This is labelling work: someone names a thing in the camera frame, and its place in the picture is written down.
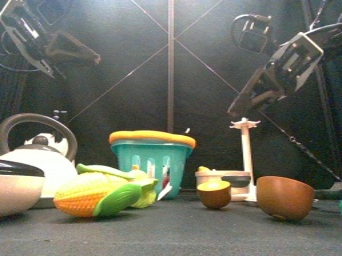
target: kettle handle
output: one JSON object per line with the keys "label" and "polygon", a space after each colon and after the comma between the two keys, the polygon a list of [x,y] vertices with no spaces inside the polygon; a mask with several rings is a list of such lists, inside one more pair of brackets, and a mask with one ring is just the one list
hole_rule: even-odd
{"label": "kettle handle", "polygon": [[67,126],[61,124],[59,121],[56,121],[53,118],[33,113],[23,113],[13,115],[8,117],[0,124],[0,155],[9,152],[8,135],[12,128],[17,124],[25,122],[41,123],[44,125],[48,125],[61,133],[61,135],[65,137],[68,141],[68,152],[65,154],[65,158],[69,161],[73,161],[77,152],[77,140],[73,133],[67,128]]}

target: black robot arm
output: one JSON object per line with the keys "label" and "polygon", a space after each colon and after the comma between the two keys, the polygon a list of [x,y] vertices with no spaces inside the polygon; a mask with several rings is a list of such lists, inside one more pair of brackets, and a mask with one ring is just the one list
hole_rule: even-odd
{"label": "black robot arm", "polygon": [[267,64],[259,67],[235,98],[228,114],[244,116],[266,108],[275,100],[295,93],[319,61],[338,56],[342,45],[342,23],[314,29],[279,46]]}

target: white kettle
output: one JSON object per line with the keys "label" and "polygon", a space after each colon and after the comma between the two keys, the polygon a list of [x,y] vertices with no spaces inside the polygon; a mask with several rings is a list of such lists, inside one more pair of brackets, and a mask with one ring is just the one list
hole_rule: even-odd
{"label": "white kettle", "polygon": [[[24,122],[41,123],[60,132],[68,142],[65,157],[53,147],[35,140],[32,144],[23,145],[13,151],[9,150],[8,135],[11,129]],[[61,185],[77,176],[77,171],[72,163],[76,151],[77,141],[73,133],[67,126],[48,116],[23,113],[8,117],[0,124],[0,159],[36,166],[44,171],[45,181],[40,198],[53,199],[55,193]]]}

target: plastic basket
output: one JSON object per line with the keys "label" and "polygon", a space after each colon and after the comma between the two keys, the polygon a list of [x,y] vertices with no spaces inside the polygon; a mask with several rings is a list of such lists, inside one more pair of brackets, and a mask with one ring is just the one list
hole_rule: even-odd
{"label": "plastic basket", "polygon": [[158,194],[170,182],[172,189],[164,198],[172,199],[179,193],[186,159],[192,148],[186,144],[163,140],[135,139],[116,140],[111,144],[111,149],[118,156],[122,171],[128,172],[132,166],[138,165],[150,177],[158,179]]}

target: small wooden bowl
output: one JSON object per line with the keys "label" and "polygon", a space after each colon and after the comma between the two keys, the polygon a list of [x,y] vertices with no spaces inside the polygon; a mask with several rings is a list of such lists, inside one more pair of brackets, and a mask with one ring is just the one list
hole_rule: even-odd
{"label": "small wooden bowl", "polygon": [[256,180],[256,203],[279,220],[302,220],[313,208],[314,189],[303,182],[278,176]]}
{"label": "small wooden bowl", "polygon": [[210,209],[220,209],[231,201],[231,184],[227,181],[208,181],[198,185],[202,204]]}

